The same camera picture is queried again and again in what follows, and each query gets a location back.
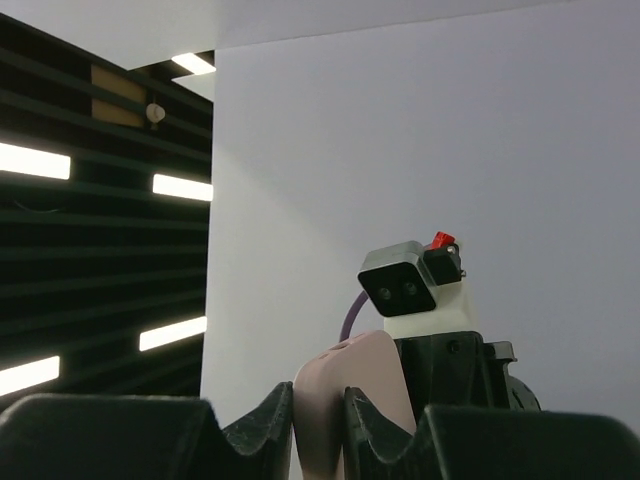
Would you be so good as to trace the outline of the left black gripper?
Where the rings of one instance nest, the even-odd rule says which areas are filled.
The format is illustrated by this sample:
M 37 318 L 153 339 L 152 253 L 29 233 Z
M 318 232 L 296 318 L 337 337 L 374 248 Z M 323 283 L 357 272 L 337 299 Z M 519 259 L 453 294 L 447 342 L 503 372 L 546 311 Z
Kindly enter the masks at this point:
M 537 423 L 543 409 L 526 383 L 510 373 L 509 341 L 488 342 L 475 331 L 454 331 L 394 341 L 416 430 L 436 424 L 463 433 L 492 432 Z

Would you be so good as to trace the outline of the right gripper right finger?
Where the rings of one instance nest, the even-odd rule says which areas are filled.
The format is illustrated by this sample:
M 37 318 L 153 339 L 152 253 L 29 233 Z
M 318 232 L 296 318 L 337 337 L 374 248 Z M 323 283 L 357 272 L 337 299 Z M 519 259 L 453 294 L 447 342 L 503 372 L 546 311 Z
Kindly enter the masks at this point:
M 409 439 L 391 435 L 356 400 L 349 479 L 636 479 L 639 439 L 603 416 L 543 412 L 537 423 L 463 433 L 436 424 Z

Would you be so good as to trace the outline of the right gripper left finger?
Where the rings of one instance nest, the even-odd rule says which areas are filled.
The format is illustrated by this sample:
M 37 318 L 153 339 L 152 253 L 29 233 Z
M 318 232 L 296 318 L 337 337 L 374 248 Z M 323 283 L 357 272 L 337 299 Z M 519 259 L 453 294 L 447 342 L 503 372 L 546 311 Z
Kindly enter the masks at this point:
M 1 415 L 4 479 L 285 479 L 292 385 L 226 427 L 195 397 L 37 394 Z

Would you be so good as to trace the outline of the pink cased phone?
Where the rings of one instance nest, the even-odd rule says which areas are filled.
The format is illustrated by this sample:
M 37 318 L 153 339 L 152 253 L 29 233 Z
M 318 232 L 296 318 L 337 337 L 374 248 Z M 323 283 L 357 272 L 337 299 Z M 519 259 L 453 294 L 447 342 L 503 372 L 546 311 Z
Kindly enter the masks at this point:
M 416 432 L 399 353 L 377 330 L 343 340 L 304 364 L 293 382 L 293 428 L 304 479 L 346 479 L 349 430 L 358 422 L 356 400 L 391 435 Z

